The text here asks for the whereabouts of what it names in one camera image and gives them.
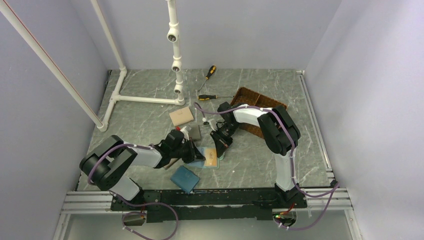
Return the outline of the gold VIP credit card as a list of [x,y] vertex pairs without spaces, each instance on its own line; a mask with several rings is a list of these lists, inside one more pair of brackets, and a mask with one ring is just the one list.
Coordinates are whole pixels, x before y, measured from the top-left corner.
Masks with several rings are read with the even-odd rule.
[[206,168],[218,167],[218,157],[217,157],[217,151],[215,148],[205,147],[203,150],[203,155],[205,157],[204,167]]

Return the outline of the green card holder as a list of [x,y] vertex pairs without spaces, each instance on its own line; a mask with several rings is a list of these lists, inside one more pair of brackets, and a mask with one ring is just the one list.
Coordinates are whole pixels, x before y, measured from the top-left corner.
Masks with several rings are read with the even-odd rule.
[[213,147],[198,147],[197,149],[205,157],[205,160],[187,163],[187,166],[201,169],[218,169],[220,167],[220,161],[224,159],[224,154],[218,157],[217,151]]

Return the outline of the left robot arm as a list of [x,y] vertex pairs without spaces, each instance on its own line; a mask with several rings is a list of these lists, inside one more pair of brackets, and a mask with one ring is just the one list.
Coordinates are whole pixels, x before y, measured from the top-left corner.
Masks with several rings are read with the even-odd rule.
[[144,190],[125,175],[130,166],[145,166],[160,169],[171,160],[182,160],[189,164],[206,158],[191,138],[185,138],[180,130],[171,130],[158,144],[137,145],[111,135],[88,153],[80,162],[80,170],[87,175],[89,185],[102,191],[110,191],[124,199],[131,210],[144,203]]

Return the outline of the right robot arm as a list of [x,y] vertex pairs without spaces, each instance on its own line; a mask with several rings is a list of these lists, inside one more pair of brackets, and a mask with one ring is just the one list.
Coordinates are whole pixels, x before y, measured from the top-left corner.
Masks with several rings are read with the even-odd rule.
[[221,157],[230,147],[233,143],[232,135],[241,124],[259,127],[275,159],[276,203],[282,208],[289,207],[299,193],[296,189],[298,181],[295,179],[293,162],[301,133],[286,108],[283,105],[263,108],[246,103],[231,106],[224,102],[219,106],[218,112],[224,122],[210,133],[217,156]]

